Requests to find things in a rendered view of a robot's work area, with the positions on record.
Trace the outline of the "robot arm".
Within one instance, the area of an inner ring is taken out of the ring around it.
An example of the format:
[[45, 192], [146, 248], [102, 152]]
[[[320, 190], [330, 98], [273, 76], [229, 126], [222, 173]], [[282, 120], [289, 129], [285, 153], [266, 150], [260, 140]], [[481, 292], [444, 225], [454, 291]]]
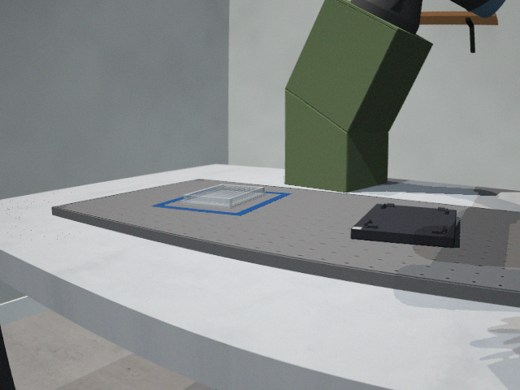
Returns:
[[[450, 0], [480, 17], [495, 14], [505, 0]], [[423, 0], [351, 0], [352, 4], [405, 31], [416, 34]]]

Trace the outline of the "blue tape outline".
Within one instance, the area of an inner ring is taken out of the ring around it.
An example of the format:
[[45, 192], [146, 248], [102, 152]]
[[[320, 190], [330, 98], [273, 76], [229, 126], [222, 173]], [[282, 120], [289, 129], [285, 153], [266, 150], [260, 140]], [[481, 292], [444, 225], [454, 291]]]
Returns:
[[173, 200], [170, 200], [170, 201], [165, 201], [165, 202], [163, 202], [163, 203], [159, 203], [159, 204], [154, 205], [154, 206], [156, 206], [156, 207], [163, 207], [163, 208], [178, 209], [178, 210], [192, 210], [192, 211], [201, 211], [201, 212], [216, 213], [216, 214], [224, 214], [224, 215], [239, 215], [239, 216], [241, 216], [241, 215], [244, 215], [244, 214], [246, 214], [246, 213], [249, 213], [249, 212], [252, 211], [252, 210], [256, 210], [256, 209], [259, 208], [259, 207], [262, 207], [262, 206], [267, 205], [267, 204], [269, 204], [269, 203], [271, 203], [271, 202], [274, 202], [274, 201], [276, 201], [276, 200], [279, 200], [279, 199], [282, 198], [282, 197], [286, 197], [286, 196], [288, 196], [288, 195], [291, 194], [291, 193], [276, 193], [276, 194], [281, 194], [281, 195], [279, 195], [279, 196], [277, 196], [277, 197], [273, 197], [273, 198], [270, 199], [270, 200], [267, 200], [267, 201], [264, 201], [264, 202], [262, 202], [262, 203], [259, 203], [259, 204], [257, 204], [256, 206], [252, 206], [252, 207], [250, 207], [250, 208], [248, 208], [248, 209], [245, 209], [245, 210], [243, 210], [243, 211], [240, 211], [240, 212], [238, 212], [238, 213], [230, 213], [230, 212], [222, 212], [222, 211], [213, 211], [213, 210], [190, 209], [190, 208], [175, 207], [175, 206], [164, 206], [164, 205], [166, 205], [166, 204], [168, 204], [168, 203], [177, 202], [177, 201], [179, 201], [179, 200], [182, 200], [182, 199], [184, 199], [184, 197], [179, 197], [179, 198], [176, 198], [176, 199], [173, 199]]

